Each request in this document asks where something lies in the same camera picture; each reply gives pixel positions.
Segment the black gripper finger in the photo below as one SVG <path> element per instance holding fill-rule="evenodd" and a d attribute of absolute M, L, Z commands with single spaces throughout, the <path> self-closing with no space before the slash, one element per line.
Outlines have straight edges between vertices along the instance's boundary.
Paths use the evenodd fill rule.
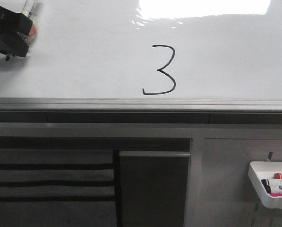
<path fill-rule="evenodd" d="M 27 32 L 16 31 L 0 31 L 0 53 L 7 55 L 8 53 L 18 56 L 26 57 L 29 45 L 25 42 L 23 36 L 28 36 Z"/>
<path fill-rule="evenodd" d="M 16 13 L 0 6 L 0 34 L 19 32 L 28 35 L 32 21 L 22 13 Z"/>

